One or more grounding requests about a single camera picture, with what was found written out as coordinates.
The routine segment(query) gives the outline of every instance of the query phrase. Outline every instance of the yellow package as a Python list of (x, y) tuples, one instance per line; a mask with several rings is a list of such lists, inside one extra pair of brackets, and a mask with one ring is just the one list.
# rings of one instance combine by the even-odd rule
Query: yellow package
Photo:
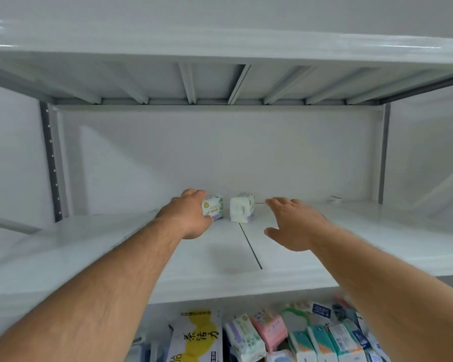
[(173, 325), (167, 362), (223, 362), (220, 310), (182, 312)]

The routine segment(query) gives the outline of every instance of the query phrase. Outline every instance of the forearm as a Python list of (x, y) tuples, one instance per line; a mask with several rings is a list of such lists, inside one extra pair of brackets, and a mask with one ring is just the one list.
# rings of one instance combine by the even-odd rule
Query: forearm
[(153, 220), (2, 335), (0, 362), (122, 361), (180, 240), (174, 224)]
[(452, 288), (336, 226), (311, 246), (393, 360), (453, 360)]

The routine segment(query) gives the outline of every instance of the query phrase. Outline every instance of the lower shelf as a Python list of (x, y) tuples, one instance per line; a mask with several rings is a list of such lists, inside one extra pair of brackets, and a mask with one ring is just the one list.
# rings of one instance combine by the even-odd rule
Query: lower shelf
[[(357, 202), (314, 205), (329, 220), (435, 276), (453, 275), (453, 227)], [(78, 216), (0, 249), (0, 308), (36, 304), (129, 237), (151, 213)], [(337, 286), (310, 252), (290, 252), (263, 234), (275, 227), (264, 204), (248, 224), (220, 219), (183, 240), (162, 273), (151, 304)]]

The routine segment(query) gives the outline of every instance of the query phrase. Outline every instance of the hand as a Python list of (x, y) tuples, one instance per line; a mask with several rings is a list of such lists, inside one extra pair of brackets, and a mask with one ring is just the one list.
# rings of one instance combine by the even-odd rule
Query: hand
[(187, 189), (181, 197), (175, 197), (156, 215), (157, 219), (169, 220), (181, 231), (182, 239), (194, 239), (202, 235), (212, 223), (210, 216), (203, 215), (202, 203), (206, 191)]
[(309, 250), (313, 241), (322, 239), (335, 228), (322, 213), (298, 199), (289, 201), (274, 197), (265, 203), (275, 215), (279, 227), (265, 229), (265, 235), (289, 250)]

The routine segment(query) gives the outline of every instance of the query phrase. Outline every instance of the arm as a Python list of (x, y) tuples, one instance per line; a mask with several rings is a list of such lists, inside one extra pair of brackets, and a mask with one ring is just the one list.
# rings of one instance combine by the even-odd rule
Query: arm
[(279, 229), (265, 234), (290, 250), (312, 250), (393, 361), (453, 361), (453, 288), (299, 200), (274, 198), (266, 204)]
[(211, 225), (188, 189), (0, 337), (0, 362), (122, 362), (159, 275), (183, 238)]

